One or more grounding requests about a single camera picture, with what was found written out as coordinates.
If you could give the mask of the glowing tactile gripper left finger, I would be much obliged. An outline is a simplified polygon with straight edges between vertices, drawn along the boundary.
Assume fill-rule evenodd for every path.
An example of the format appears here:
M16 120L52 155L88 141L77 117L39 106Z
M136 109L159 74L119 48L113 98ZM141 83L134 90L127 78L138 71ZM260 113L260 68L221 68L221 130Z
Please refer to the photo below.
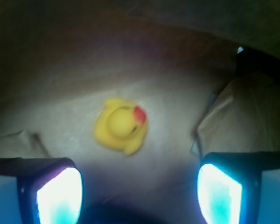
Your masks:
M69 158L0 158L0 224L76 224L83 179Z

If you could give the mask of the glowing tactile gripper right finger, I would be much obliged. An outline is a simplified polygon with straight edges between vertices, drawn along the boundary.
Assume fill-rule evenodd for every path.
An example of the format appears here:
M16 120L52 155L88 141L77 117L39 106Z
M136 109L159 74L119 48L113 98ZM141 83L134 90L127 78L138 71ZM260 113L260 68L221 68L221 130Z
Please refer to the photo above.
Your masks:
M280 152L208 153L197 198L208 224L280 224Z

